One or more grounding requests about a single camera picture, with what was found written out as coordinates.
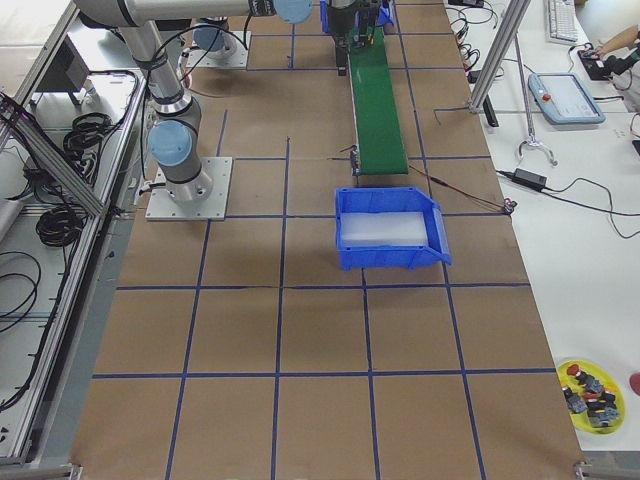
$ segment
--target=yellow bowl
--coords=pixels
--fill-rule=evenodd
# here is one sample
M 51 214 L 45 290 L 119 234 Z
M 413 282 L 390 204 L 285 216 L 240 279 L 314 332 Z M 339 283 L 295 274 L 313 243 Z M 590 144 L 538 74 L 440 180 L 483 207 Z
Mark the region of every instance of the yellow bowl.
M 618 388 L 616 382 L 613 381 L 613 378 L 611 378 L 611 376 L 607 372 L 602 370 L 596 364 L 588 362 L 586 360 L 570 360 L 564 362 L 558 367 L 558 377 L 560 378 L 560 383 L 562 384 L 562 386 L 570 387 L 571 390 L 573 390 L 577 395 L 582 396 L 585 391 L 583 387 L 578 385 L 578 381 L 575 379 L 575 377 L 567 373 L 567 368 L 569 368 L 574 363 L 577 363 L 580 366 L 580 370 L 582 370 L 583 372 L 593 375 L 595 378 L 600 380 L 600 383 L 604 385 L 604 389 L 616 396 L 616 407 L 618 407 L 620 417 L 617 420 L 612 420 L 611 426 L 609 427 L 594 428 L 589 422 L 589 417 L 587 417 L 586 411 L 582 413 L 571 413 L 571 421 L 573 422 L 573 426 L 579 428 L 582 431 L 593 433 L 596 435 L 606 435 L 615 432 L 618 428 L 620 428 L 620 425 L 622 425 L 622 423 L 624 422 L 625 417 L 624 399 L 622 398 L 622 392 L 620 391 L 620 388 Z

